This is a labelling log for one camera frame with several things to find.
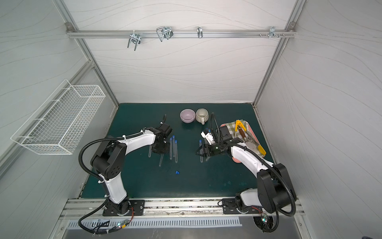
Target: aluminum rail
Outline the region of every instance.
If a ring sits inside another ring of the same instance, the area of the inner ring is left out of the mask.
[[[174,30],[171,38],[198,38],[197,30]],[[133,31],[69,31],[69,38],[129,38]],[[143,38],[158,38],[155,30],[136,30],[134,33]],[[272,38],[295,37],[295,31],[275,30]],[[203,38],[268,38],[269,30],[203,30]]]
[[[136,198],[145,200],[142,216],[139,218],[162,217],[209,217],[209,216],[248,216],[248,214],[223,214],[223,207],[218,202],[223,197],[194,197],[194,198]],[[90,213],[105,201],[104,198],[69,199],[61,212],[60,219],[79,219]],[[299,200],[296,201],[296,215],[305,215]],[[102,218],[103,208],[89,218]],[[108,218],[129,218],[131,216],[116,216]]]

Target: metal hook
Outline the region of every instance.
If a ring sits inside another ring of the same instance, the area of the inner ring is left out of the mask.
[[[203,38],[203,29],[201,26],[197,27],[197,37],[198,38]]]
[[[279,35],[275,34],[275,27],[274,26],[269,29],[269,33],[267,34],[267,36],[268,36],[268,38],[279,37]]]
[[[135,44],[134,50],[136,50],[137,49],[137,45],[141,43],[141,37],[138,34],[135,34],[135,33],[130,34],[130,38],[129,38],[129,42],[127,44],[127,48],[129,48],[131,42]]]
[[[172,32],[172,29],[170,26],[161,26],[157,28],[157,34],[160,41],[163,41],[163,39],[166,37],[167,40],[169,40],[174,33]]]

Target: ceramic cup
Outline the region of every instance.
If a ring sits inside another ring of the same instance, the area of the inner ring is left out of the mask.
[[[184,123],[191,123],[195,119],[195,111],[192,109],[184,109],[182,112],[180,112],[180,119]]]
[[[196,111],[196,121],[204,125],[204,123],[206,123],[207,120],[208,120],[208,111],[206,109],[198,109]]]

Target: test tube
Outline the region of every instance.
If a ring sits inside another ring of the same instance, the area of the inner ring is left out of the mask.
[[[151,157],[152,145],[149,147],[149,157]]]
[[[202,146],[202,140],[199,140],[199,148]],[[200,156],[200,162],[203,162],[203,156]]]
[[[170,160],[172,159],[172,137],[170,137]]]
[[[163,156],[164,156],[164,154],[161,154],[161,155],[160,155],[159,167],[162,165]]]
[[[175,140],[175,163],[178,162],[178,141]]]
[[[175,143],[175,135],[172,136],[172,141]],[[175,158],[175,144],[172,144],[172,156]]]

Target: wooden handle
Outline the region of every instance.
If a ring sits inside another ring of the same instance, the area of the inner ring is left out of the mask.
[[[245,134],[244,134],[244,131],[241,128],[239,128],[239,133],[240,133],[241,137],[243,137],[243,139],[247,139]]]

